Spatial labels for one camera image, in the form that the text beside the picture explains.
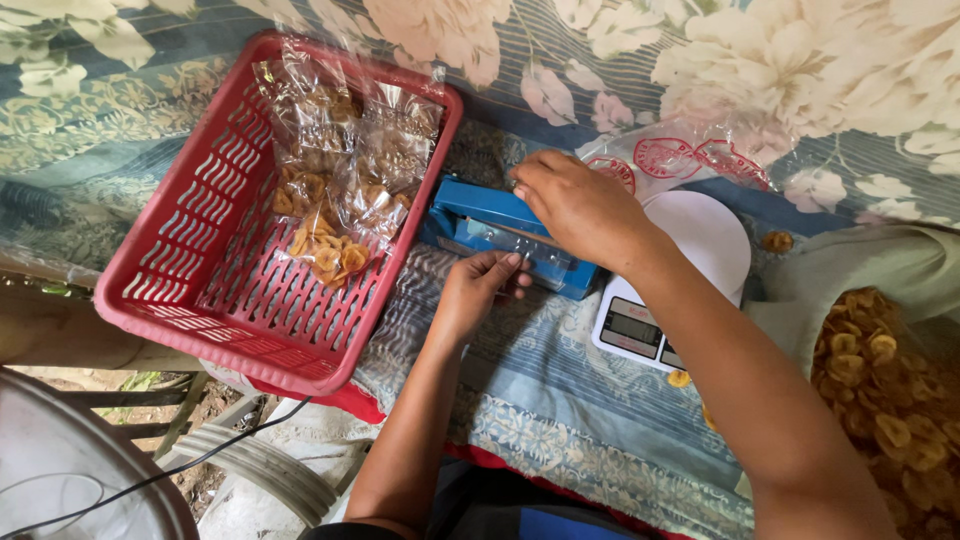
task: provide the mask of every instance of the power cord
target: power cord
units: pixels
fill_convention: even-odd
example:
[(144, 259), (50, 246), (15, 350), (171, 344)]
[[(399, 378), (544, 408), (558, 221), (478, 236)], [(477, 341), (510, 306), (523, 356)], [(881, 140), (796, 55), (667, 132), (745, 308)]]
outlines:
[(216, 455), (218, 452), (220, 452), (220, 451), (223, 450), (224, 448), (232, 445), (233, 443), (238, 442), (238, 441), (240, 441), (240, 440), (242, 440), (242, 439), (244, 439), (244, 438), (246, 438), (246, 437), (249, 437), (249, 436), (253, 435), (254, 433), (256, 433), (256, 432), (258, 432), (258, 431), (260, 431), (260, 430), (264, 430), (264, 429), (269, 428), (269, 427), (271, 427), (271, 426), (276, 426), (276, 425), (279, 424), (280, 422), (285, 422), (286, 420), (289, 420), (290, 417), (292, 417), (293, 415), (297, 414), (297, 412), (300, 411), (300, 409), (302, 409), (306, 404), (310, 403), (310, 400), (311, 400), (312, 398), (313, 398), (313, 396), (307, 396), (307, 397), (303, 398), (303, 401), (301, 401), (299, 404), (297, 404), (297, 406), (294, 407), (293, 410), (291, 410), (291, 411), (288, 412), (287, 414), (283, 415), (282, 417), (277, 418), (276, 420), (271, 420), (270, 422), (267, 422), (266, 424), (261, 424), (260, 426), (257, 426), (256, 428), (253, 428), (252, 430), (244, 431), (243, 433), (240, 433), (239, 435), (233, 437), (232, 439), (230, 439), (229, 441), (225, 442), (224, 444), (222, 444), (222, 445), (214, 448), (214, 449), (211, 450), (210, 452), (207, 452), (206, 454), (201, 455), (200, 457), (194, 459), (193, 461), (190, 461), (190, 462), (188, 462), (188, 463), (185, 463), (185, 464), (181, 465), (180, 467), (177, 467), (177, 468), (175, 468), (175, 469), (171, 469), (171, 470), (169, 470), (169, 471), (160, 473), (159, 475), (156, 475), (155, 477), (152, 477), (152, 478), (149, 478), (149, 479), (145, 479), (145, 480), (143, 480), (143, 481), (140, 481), (140, 482), (138, 482), (138, 483), (136, 483), (136, 484), (128, 487), (127, 489), (121, 491), (120, 493), (117, 493), (116, 495), (113, 495), (113, 496), (111, 496), (111, 497), (108, 497), (108, 498), (100, 501), (99, 503), (96, 503), (96, 504), (94, 504), (94, 505), (88, 506), (87, 508), (84, 508), (84, 509), (82, 509), (82, 510), (77, 510), (76, 512), (67, 514), (67, 515), (65, 515), (65, 516), (60, 516), (59, 518), (54, 518), (54, 519), (52, 519), (52, 520), (47, 520), (47, 521), (45, 521), (45, 522), (40, 522), (40, 523), (33, 524), (33, 525), (29, 525), (29, 526), (26, 526), (26, 527), (21, 527), (21, 528), (18, 528), (17, 530), (13, 530), (13, 531), (11, 531), (11, 532), (8, 532), (8, 533), (4, 534), (3, 536), (0, 536), (0, 540), (12, 540), (13, 538), (16, 538), (17, 536), (20, 536), (21, 534), (24, 534), (24, 533), (26, 533), (26, 532), (30, 532), (31, 530), (34, 530), (34, 529), (37, 529), (37, 528), (41, 528), (41, 527), (46, 527), (46, 526), (48, 526), (48, 525), (53, 525), (54, 523), (58, 523), (58, 522), (61, 522), (61, 521), (64, 521), (64, 520), (68, 520), (68, 519), (70, 519), (70, 518), (76, 518), (76, 517), (79, 517), (79, 516), (83, 516), (83, 515), (85, 515), (87, 512), (92, 512), (93, 510), (96, 510), (97, 508), (101, 508), (101, 507), (103, 507), (103, 506), (106, 506), (106, 505), (108, 505), (108, 504), (110, 504), (110, 503), (118, 500), (118, 499), (123, 498), (124, 496), (130, 495), (130, 493), (133, 493), (134, 491), (140, 489), (141, 487), (146, 487), (146, 486), (148, 486), (148, 485), (150, 485), (150, 484), (152, 484), (152, 483), (154, 483), (154, 482), (156, 482), (156, 481), (158, 481), (158, 480), (162, 480), (162, 479), (169, 478), (169, 477), (175, 475), (176, 473), (182, 473), (183, 471), (186, 471), (186, 470), (189, 469), (190, 467), (194, 467), (194, 466), (196, 466), (196, 465), (200, 465), (201, 463), (203, 463), (204, 461), (207, 461), (207, 460), (210, 459), (212, 456)]

